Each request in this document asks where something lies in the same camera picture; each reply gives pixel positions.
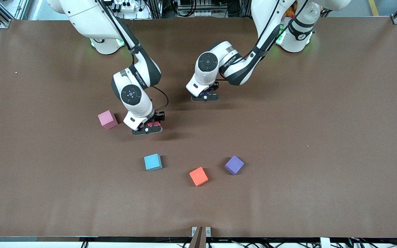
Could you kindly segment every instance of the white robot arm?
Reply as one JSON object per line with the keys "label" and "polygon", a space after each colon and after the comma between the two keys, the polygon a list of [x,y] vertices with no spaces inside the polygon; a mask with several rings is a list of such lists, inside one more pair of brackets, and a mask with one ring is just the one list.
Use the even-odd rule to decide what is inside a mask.
{"label": "white robot arm", "polygon": [[49,6],[65,13],[74,28],[90,38],[102,54],[116,52],[125,44],[132,56],[138,59],[126,69],[113,75],[111,87],[127,108],[123,122],[133,134],[161,132],[164,113],[156,113],[145,89],[155,86],[161,78],[160,69],[148,56],[128,25],[116,18],[103,0],[47,0]]}
{"label": "white robot arm", "polygon": [[[214,90],[218,88],[218,82],[215,81],[218,73],[231,85],[244,84],[257,64],[277,41],[281,30],[282,16],[294,1],[252,0],[251,11],[258,33],[257,43],[244,57],[228,41],[214,44],[207,52],[202,53],[195,63],[195,73],[186,85],[188,91],[193,95],[192,101],[219,100],[219,96],[214,93]],[[313,25],[315,25],[320,14],[319,5],[314,3],[313,0],[300,1],[304,1],[304,3],[298,6],[299,10],[296,17],[285,28],[285,31],[294,28],[292,24],[296,23],[306,28],[306,30],[298,29],[300,33],[305,35],[304,37],[300,36],[302,39],[299,40],[294,36],[294,40],[297,41],[293,43],[294,40],[282,40],[282,44],[289,44],[287,47],[291,47],[292,50],[296,50],[295,47],[300,50],[304,48],[307,40],[310,39],[310,35],[307,34],[312,34]],[[326,8],[339,10],[347,6],[350,0],[318,0],[318,2]]]}

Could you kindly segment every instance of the pink cube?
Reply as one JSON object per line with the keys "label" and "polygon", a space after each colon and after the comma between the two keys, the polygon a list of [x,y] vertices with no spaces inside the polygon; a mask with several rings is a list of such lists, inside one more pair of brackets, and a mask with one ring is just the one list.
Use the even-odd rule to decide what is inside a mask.
{"label": "pink cube", "polygon": [[105,129],[112,129],[113,127],[118,125],[117,120],[109,110],[103,112],[102,114],[99,114],[98,117],[101,121],[102,127],[104,127]]}

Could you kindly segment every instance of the yellow floor line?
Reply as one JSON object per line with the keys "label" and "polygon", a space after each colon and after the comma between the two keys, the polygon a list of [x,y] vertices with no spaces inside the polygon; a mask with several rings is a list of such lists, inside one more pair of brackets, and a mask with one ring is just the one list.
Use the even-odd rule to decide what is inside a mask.
{"label": "yellow floor line", "polygon": [[373,16],[379,16],[378,9],[376,8],[375,0],[368,0]]}

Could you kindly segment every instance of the brown table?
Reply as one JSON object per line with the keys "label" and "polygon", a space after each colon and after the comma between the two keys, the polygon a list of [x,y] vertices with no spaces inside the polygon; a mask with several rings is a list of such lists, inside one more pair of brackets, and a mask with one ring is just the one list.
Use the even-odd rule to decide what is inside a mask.
{"label": "brown table", "polygon": [[[219,102],[185,89],[198,55],[256,40],[250,19],[132,25],[162,70],[164,131],[104,130],[126,109],[110,81],[126,49],[100,55],[65,21],[16,21],[0,32],[0,236],[397,237],[397,25],[320,19],[308,47],[274,47]],[[147,93],[154,105],[164,97]],[[159,153],[164,169],[147,172]],[[223,168],[236,155],[241,173]],[[194,187],[203,166],[210,181]]]}

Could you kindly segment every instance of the orange cube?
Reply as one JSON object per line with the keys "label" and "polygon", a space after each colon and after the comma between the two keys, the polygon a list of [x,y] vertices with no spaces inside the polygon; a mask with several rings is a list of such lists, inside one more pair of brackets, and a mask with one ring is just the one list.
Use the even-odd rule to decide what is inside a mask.
{"label": "orange cube", "polygon": [[191,171],[189,175],[191,176],[196,186],[200,186],[205,182],[208,182],[208,177],[206,176],[205,171],[201,167],[195,169],[194,171]]}

